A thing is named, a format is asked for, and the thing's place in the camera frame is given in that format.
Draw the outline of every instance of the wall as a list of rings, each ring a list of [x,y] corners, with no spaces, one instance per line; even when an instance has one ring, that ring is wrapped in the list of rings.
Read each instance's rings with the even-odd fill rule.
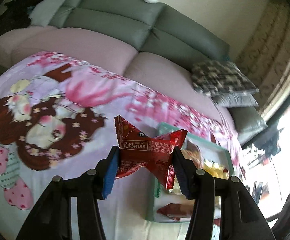
[[[268,1],[161,0],[226,41],[233,60],[248,42]]]

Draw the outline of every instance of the gray pillow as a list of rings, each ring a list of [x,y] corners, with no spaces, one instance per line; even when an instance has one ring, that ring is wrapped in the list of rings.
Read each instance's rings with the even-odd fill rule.
[[[254,107],[235,107],[229,109],[238,133],[259,133],[267,127],[265,120]]]
[[[218,106],[226,108],[258,106],[257,101],[251,94],[244,96],[235,94],[223,95],[213,97],[212,99]]]
[[[247,95],[259,92],[230,61],[220,63],[216,60],[206,60],[194,64],[192,82],[194,90],[206,96]]]
[[[46,27],[65,0],[43,0],[29,15],[31,25]]]

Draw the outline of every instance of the silver bolt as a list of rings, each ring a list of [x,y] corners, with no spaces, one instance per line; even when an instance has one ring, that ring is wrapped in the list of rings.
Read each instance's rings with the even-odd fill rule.
[[[61,178],[62,178],[61,176],[56,175],[56,176],[54,176],[52,178],[52,181],[54,181],[54,182],[60,182]]]
[[[90,176],[93,176],[96,174],[96,170],[95,169],[90,169],[87,171],[87,174],[90,175]]]
[[[197,169],[197,170],[196,170],[196,174],[197,174],[197,175],[201,175],[201,176],[202,176],[202,175],[204,175],[204,174],[205,174],[205,171],[204,171],[204,170],[202,170],[202,169]]]
[[[231,180],[232,182],[237,183],[237,182],[239,181],[239,178],[236,177],[236,176],[231,176],[231,177],[230,177],[230,180]]]

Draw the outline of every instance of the pink sofa seat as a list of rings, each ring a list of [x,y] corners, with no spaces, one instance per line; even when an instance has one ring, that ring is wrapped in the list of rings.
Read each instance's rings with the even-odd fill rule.
[[[235,131],[228,110],[218,109],[211,98],[196,93],[192,88],[190,72],[164,57],[141,52],[128,66],[124,76],[189,105]]]
[[[57,51],[122,75],[138,53],[131,45],[110,36],[79,28],[41,33],[22,42],[12,52],[12,63],[40,51]]]
[[[48,32],[51,30],[56,30],[56,27],[47,26],[30,26],[23,29],[11,30],[0,36],[0,65],[5,68],[10,68],[14,64],[11,61],[11,54],[13,49],[15,49],[23,41],[30,37],[34,37],[39,33]]]

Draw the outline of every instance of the patterned curtain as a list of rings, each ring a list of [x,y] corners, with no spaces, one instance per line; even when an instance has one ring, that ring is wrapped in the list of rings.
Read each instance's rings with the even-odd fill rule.
[[[290,6],[270,0],[236,62],[258,88],[258,112],[267,121],[290,94]]]

